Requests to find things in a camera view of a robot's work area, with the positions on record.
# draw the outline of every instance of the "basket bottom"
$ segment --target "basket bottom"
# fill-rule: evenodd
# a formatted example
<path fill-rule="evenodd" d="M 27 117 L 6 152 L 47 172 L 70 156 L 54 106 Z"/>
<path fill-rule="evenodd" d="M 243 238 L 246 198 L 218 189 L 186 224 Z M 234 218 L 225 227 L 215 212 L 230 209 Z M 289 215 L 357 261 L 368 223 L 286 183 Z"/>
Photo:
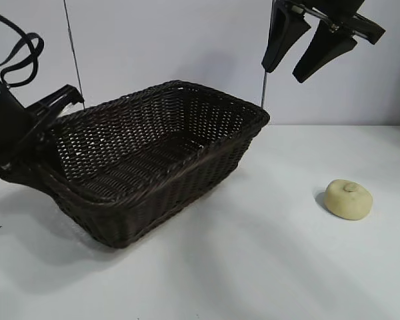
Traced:
<path fill-rule="evenodd" d="M 134 151 L 110 167 L 94 175 L 75 181 L 78 186 L 103 198 L 133 192 L 139 185 L 149 182 L 152 175 L 165 171 L 172 164 L 183 161 L 203 148 L 199 138 L 184 133 L 173 133 L 150 143 L 142 152 Z"/>

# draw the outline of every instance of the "dark brown wicker basket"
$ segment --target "dark brown wicker basket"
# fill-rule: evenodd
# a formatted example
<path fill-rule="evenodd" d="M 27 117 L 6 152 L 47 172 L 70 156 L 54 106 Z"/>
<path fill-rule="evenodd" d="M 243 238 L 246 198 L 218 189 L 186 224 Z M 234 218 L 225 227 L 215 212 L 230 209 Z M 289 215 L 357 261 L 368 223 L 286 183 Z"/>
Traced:
<path fill-rule="evenodd" d="M 46 148 L 0 178 L 36 188 L 94 239 L 124 248 L 224 180 L 268 114 L 172 81 L 58 118 Z"/>

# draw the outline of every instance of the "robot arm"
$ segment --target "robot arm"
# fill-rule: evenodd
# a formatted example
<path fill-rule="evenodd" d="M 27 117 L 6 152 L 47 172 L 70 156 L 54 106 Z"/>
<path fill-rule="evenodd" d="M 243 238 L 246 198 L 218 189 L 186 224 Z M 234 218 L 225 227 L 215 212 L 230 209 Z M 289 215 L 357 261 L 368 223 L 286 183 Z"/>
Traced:
<path fill-rule="evenodd" d="M 354 36 L 373 45 L 385 30 L 357 13 L 364 0 L 273 0 L 268 46 L 262 61 L 271 73 L 292 45 L 310 30 L 306 14 L 321 21 L 293 75 L 303 83 L 326 63 L 354 49 Z"/>

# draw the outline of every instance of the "white tabletop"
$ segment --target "white tabletop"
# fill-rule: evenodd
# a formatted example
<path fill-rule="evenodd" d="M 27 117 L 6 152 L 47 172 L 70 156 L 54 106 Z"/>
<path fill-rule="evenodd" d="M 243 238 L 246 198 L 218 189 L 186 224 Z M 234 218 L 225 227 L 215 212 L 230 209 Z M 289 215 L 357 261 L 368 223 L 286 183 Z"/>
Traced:
<path fill-rule="evenodd" d="M 352 222 L 333 179 L 372 192 Z M 0 320 L 400 320 L 400 127 L 267 127 L 210 196 L 112 252 L 0 181 Z"/>

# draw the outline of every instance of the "white wall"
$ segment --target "white wall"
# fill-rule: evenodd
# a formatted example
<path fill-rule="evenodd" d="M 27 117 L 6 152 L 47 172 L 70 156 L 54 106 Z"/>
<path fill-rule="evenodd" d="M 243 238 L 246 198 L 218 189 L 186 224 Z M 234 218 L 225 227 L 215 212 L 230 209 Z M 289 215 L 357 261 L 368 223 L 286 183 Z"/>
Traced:
<path fill-rule="evenodd" d="M 275 123 L 400 123 L 400 0 L 366 0 L 360 12 L 387 30 L 380 42 L 358 39 L 354 51 L 300 85 L 292 71 L 313 32 L 302 38 L 269 75 Z"/>
<path fill-rule="evenodd" d="M 271 0 L 67 2 L 88 105 L 170 79 L 259 103 Z M 20 100 L 77 83 L 62 0 L 1 0 L 0 12 L 46 40 L 41 72 L 16 91 Z M 400 123 L 400 0 L 366 0 L 361 12 L 386 28 L 382 40 L 372 46 L 359 39 L 353 52 L 300 85 L 292 70 L 310 31 L 269 76 L 266 108 L 274 123 Z M 0 28 L 2 58 L 17 38 Z"/>
<path fill-rule="evenodd" d="M 259 102 L 270 0 L 67 0 L 96 104 L 171 79 Z"/>

